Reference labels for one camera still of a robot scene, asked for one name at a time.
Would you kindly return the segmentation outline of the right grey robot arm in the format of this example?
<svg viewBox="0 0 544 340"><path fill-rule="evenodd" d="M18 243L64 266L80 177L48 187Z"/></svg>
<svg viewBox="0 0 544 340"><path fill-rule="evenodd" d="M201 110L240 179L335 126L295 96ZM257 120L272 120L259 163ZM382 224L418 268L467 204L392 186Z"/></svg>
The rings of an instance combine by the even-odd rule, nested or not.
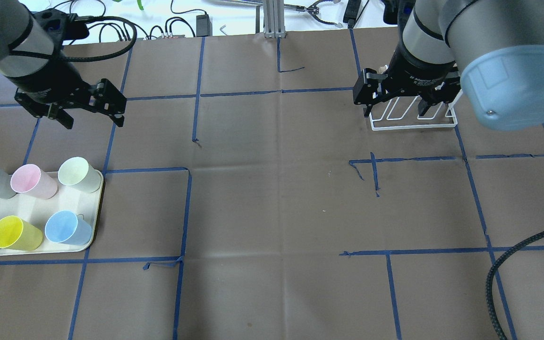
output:
<svg viewBox="0 0 544 340"><path fill-rule="evenodd" d="M512 131L544 123L544 0L385 0L399 42L383 72L365 68L353 103L420 97L419 116L462 91L477 120Z"/></svg>

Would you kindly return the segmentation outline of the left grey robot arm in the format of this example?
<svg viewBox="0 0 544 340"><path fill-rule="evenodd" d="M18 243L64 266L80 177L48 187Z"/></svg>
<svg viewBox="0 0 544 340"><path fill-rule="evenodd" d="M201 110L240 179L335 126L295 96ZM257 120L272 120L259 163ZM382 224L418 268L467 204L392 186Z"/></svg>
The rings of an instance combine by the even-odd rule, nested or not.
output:
<svg viewBox="0 0 544 340"><path fill-rule="evenodd" d="M128 52L132 37L117 52L93 57L69 57L63 43L88 37L93 22L130 22L120 17L80 17L58 9L34 12L17 0L0 0L0 74L17 87L14 99L35 118L48 118L71 129L69 109L107 116L117 127L124 124L127 99L110 80L91 85L82 79L76 63L111 60Z"/></svg>

